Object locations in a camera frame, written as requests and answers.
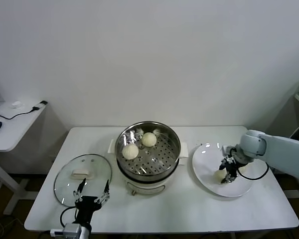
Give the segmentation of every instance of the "white desk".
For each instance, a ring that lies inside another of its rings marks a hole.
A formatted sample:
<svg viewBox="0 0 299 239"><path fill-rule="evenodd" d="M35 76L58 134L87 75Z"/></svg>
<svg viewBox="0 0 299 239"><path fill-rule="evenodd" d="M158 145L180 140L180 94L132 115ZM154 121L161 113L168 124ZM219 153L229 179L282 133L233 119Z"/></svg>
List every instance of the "white desk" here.
<svg viewBox="0 0 299 239"><path fill-rule="evenodd" d="M10 107L11 103L0 102L0 114L9 118L16 114L30 111L37 103L28 103L25 104L23 108L12 109ZM34 121L42 113L44 108L45 107L27 115L17 116L11 120L6 120L0 117L0 121L2 122L2 127L0 129L0 152L8 152L13 150L23 138L27 130L34 123ZM28 180L23 179L21 183L18 184L0 167L0 188L2 184L5 184L14 192L14 195L9 201L3 214L10 215L20 199L34 200L36 198L37 192L27 192L24 190L27 183Z"/></svg>
<svg viewBox="0 0 299 239"><path fill-rule="evenodd" d="M106 156L113 168L111 198L94 213L93 233L208 233L294 228L299 220L272 172L255 181L239 198L224 198L204 188L191 170L191 156L201 143L236 144L246 132L242 126L173 127L187 142L189 161L178 166L170 187L158 195L132 196L126 189L114 155L107 150L122 127L77 127L70 130L25 221L31 231L61 228L59 217L65 209L53 194L53 182L64 164L86 153ZM255 176L263 174L265 163L253 163ZM74 221L74 210L64 214L64 223Z"/></svg>

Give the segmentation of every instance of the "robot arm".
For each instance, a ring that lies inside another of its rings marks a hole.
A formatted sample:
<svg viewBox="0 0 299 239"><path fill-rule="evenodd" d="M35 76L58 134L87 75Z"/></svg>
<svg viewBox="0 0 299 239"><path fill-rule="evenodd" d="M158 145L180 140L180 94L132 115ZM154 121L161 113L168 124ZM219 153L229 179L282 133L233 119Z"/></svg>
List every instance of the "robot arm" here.
<svg viewBox="0 0 299 239"><path fill-rule="evenodd" d="M249 130L235 147L222 148L225 159L220 169L227 169L224 182L232 182L235 170L260 159L270 166L299 179L299 141L271 136L256 130Z"/></svg>

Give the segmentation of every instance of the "stainless steel rim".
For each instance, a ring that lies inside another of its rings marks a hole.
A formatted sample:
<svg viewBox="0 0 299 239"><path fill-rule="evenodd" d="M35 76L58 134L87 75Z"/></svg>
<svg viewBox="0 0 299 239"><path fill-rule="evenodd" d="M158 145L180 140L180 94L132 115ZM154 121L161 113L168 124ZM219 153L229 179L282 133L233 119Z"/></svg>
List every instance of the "stainless steel rim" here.
<svg viewBox="0 0 299 239"><path fill-rule="evenodd" d="M153 147L142 144L145 132L153 132L157 142ZM127 160L122 155L123 147L134 143L139 148L138 156ZM126 128L115 144L115 154L121 169L139 181L165 178L176 166L180 154L180 140L170 127L153 121L136 123Z"/></svg>

